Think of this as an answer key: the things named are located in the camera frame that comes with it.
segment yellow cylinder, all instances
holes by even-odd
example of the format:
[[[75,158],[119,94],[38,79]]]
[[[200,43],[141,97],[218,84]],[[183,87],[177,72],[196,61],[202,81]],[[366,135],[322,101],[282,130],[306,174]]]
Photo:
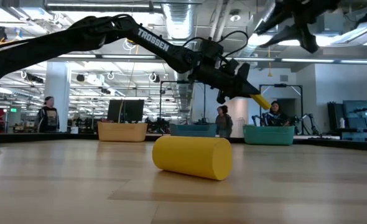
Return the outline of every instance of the yellow cylinder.
[[[227,178],[232,169],[232,147],[224,138],[164,136],[152,156],[159,169],[214,180]]]

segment wooden table surface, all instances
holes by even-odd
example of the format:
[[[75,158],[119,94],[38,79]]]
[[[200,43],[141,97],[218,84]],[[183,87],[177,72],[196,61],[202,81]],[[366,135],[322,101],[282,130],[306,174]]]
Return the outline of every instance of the wooden table surface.
[[[164,172],[152,143],[0,144],[0,224],[367,224],[367,151],[233,145],[225,181]]]

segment black robotic arm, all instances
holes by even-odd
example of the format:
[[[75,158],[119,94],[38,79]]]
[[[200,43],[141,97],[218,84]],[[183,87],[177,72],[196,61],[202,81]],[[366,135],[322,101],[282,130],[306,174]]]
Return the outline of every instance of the black robotic arm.
[[[257,88],[248,81],[249,64],[244,63],[235,74],[239,65],[234,59],[227,61],[222,57],[223,47],[212,40],[202,40],[201,50],[194,52],[183,46],[166,42],[126,14],[114,17],[86,17],[74,23],[67,30],[28,40],[0,45],[0,78],[35,65],[39,62],[75,51],[100,49],[105,44],[127,38],[164,59],[179,73],[192,71],[188,79],[210,85],[220,90],[217,101],[225,102],[225,97],[253,97],[263,108],[268,109]],[[217,60],[224,65],[215,68]]]
[[[298,40],[300,46],[310,53],[318,50],[316,36],[310,33],[308,24],[314,24],[317,17],[326,11],[334,11],[341,0],[275,0],[275,8],[267,21],[264,21],[254,31],[256,34],[265,34],[281,22],[293,18],[294,24],[286,26],[270,41],[260,47],[268,47],[285,40]]]

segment monitor screen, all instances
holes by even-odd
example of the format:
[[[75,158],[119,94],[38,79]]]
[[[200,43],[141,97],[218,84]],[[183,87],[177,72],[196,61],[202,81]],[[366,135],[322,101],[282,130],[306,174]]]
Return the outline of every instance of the monitor screen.
[[[367,100],[344,100],[344,114],[346,118],[367,118]]]
[[[119,120],[119,111],[121,103],[120,122],[142,121],[144,111],[144,100],[110,100],[108,110],[108,120],[117,122]]]

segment woman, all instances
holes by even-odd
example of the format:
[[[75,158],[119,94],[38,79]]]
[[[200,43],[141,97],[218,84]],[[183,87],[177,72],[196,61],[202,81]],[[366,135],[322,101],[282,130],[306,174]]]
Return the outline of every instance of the woman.
[[[232,118],[228,115],[228,107],[220,106],[217,109],[218,116],[215,119],[216,133],[220,135],[221,138],[229,138],[232,133]]]
[[[289,117],[281,111],[277,101],[273,101],[269,113],[266,114],[268,126],[290,126]]]
[[[45,106],[37,114],[36,125],[39,133],[52,133],[59,129],[58,112],[53,104],[53,97],[47,96],[44,102]]]

